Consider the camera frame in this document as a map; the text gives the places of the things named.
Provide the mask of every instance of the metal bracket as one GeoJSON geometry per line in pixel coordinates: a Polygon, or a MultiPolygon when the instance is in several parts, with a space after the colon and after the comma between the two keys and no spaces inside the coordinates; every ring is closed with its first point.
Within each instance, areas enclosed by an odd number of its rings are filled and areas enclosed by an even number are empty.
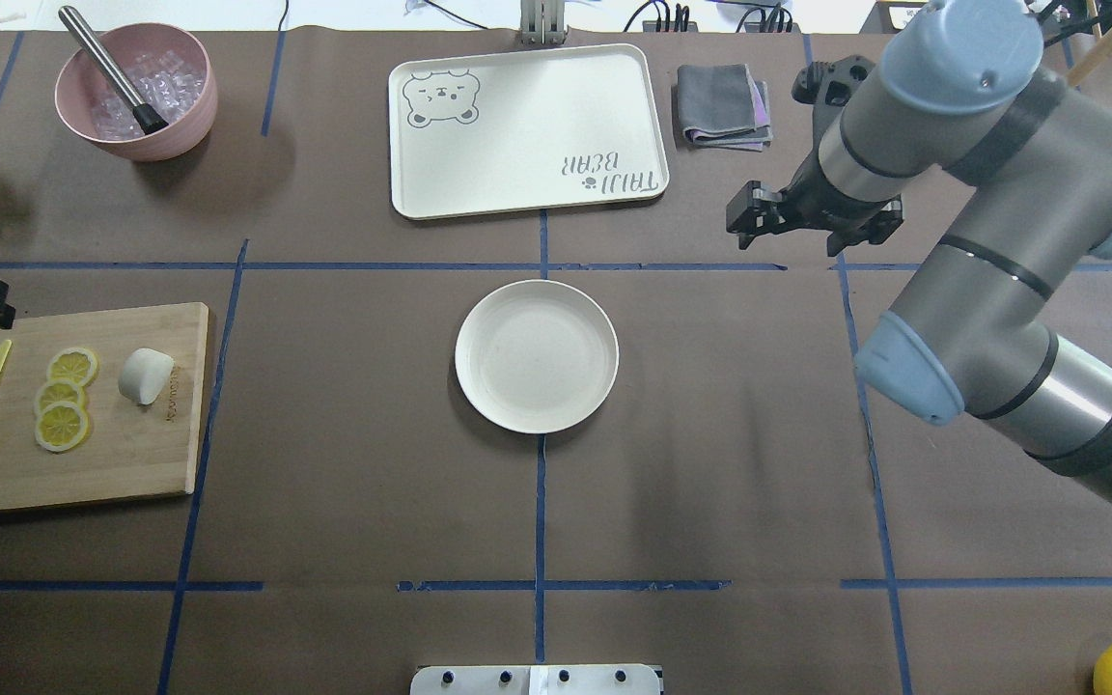
{"type": "Polygon", "coordinates": [[[423,667],[410,695],[663,695],[663,668],[645,664],[423,667]]]}
{"type": "Polygon", "coordinates": [[[565,43],[565,0],[522,0],[522,43],[565,43]]]}

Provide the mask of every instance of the gray towel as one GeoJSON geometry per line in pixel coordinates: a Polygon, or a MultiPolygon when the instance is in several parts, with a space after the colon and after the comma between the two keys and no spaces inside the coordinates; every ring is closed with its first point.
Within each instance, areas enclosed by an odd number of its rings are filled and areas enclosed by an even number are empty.
{"type": "Polygon", "coordinates": [[[698,147],[763,150],[772,140],[766,83],[749,66],[681,66],[676,110],[685,140],[698,147]]]}

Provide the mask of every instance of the pink bowl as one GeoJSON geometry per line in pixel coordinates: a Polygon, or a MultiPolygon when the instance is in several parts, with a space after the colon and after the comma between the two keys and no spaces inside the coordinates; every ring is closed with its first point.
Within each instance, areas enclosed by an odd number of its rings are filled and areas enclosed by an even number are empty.
{"type": "Polygon", "coordinates": [[[203,67],[203,89],[188,113],[162,130],[131,140],[102,140],[92,125],[92,110],[100,106],[99,96],[109,91],[110,87],[96,62],[80,49],[62,66],[58,83],[54,85],[58,118],[62,119],[67,128],[71,128],[71,132],[106,152],[137,162],[157,162],[178,157],[203,140],[217,116],[217,81],[212,76],[209,53],[193,36],[173,26],[138,23],[115,28],[100,34],[99,39],[106,46],[106,51],[125,70],[145,53],[159,56],[173,51],[188,64],[203,67]]]}

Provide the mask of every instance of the wooden cutting board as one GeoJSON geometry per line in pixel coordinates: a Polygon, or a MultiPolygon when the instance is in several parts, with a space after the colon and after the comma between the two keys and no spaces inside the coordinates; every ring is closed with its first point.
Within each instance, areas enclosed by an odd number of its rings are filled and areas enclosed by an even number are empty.
{"type": "Polygon", "coordinates": [[[193,492],[209,355],[207,305],[20,319],[0,330],[3,339],[12,347],[0,377],[0,510],[193,492]],[[32,401],[50,357],[64,348],[89,348],[100,369],[85,388],[88,439],[52,454],[33,438],[32,401]],[[137,348],[173,357],[169,387],[150,406],[119,394],[122,365],[137,348]]]}

